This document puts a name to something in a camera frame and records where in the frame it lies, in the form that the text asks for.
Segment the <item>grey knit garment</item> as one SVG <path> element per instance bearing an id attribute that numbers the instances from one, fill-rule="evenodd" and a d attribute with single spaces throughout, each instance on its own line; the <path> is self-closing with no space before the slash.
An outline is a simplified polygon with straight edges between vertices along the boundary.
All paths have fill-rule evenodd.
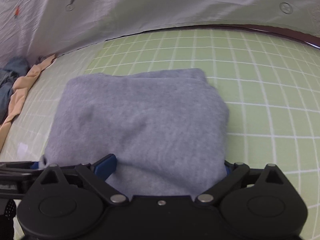
<path id="1" fill-rule="evenodd" d="M 196 196 L 225 178 L 229 110 L 198 68 L 69 80 L 40 166 L 117 168 L 107 182 L 134 195 Z"/>

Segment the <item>beige garment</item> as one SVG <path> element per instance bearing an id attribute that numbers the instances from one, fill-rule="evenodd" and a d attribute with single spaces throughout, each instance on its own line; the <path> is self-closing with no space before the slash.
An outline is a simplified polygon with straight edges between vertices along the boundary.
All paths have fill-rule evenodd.
<path id="1" fill-rule="evenodd" d="M 56 55 L 53 54 L 43 60 L 41 63 L 33 65 L 26 76 L 19 77 L 13 84 L 13 94 L 10 97 L 10 102 L 8 105 L 8 115 L 3 124 L 1 124 L 1 150 L 8 136 L 14 118 L 22 111 L 29 90 L 37 81 L 42 71 L 48 68 L 55 59 Z"/>

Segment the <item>green grid cutting mat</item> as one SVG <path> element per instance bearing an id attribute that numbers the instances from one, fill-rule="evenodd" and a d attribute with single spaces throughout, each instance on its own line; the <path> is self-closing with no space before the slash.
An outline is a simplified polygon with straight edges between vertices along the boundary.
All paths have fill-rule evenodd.
<path id="1" fill-rule="evenodd" d="M 223 29 L 159 31 L 60 56 L 28 93 L 1 161 L 38 160 L 65 84 L 81 74 L 200 68 L 227 103 L 227 160 L 274 163 L 308 206 L 303 239 L 319 239 L 319 50 L 284 38 Z"/>

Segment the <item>blue denim garment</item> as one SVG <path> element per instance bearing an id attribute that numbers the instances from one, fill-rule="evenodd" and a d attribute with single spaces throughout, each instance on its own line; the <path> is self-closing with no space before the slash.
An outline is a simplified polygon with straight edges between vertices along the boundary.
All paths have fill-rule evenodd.
<path id="1" fill-rule="evenodd" d="M 7 64 L 1 68 L 1 124 L 7 117 L 10 98 L 13 92 L 15 81 L 22 76 L 26 76 L 30 70 L 30 65 L 25 57 L 17 56 L 11 58 Z"/>

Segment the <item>grey fabric storage bag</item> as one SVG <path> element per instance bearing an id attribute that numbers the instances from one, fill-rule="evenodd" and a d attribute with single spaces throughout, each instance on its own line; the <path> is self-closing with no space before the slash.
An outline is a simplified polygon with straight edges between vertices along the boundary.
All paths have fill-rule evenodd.
<path id="1" fill-rule="evenodd" d="M 319 35 L 319 0 L 1 0 L 1 63 L 156 29 L 253 24 Z"/>

